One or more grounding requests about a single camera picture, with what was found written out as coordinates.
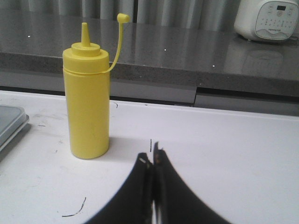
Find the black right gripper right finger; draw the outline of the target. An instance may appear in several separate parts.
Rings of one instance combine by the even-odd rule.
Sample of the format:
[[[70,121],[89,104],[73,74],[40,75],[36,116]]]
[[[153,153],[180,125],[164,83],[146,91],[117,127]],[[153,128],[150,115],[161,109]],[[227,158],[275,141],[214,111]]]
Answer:
[[[154,202],[158,224],[228,224],[186,185],[166,152],[154,144]]]

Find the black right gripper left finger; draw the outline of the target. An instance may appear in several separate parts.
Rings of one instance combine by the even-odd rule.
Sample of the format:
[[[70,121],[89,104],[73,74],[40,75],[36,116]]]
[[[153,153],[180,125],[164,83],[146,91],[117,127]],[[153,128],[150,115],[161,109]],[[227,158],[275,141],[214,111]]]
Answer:
[[[139,153],[135,164],[117,193],[88,224],[152,223],[154,168],[146,153]]]

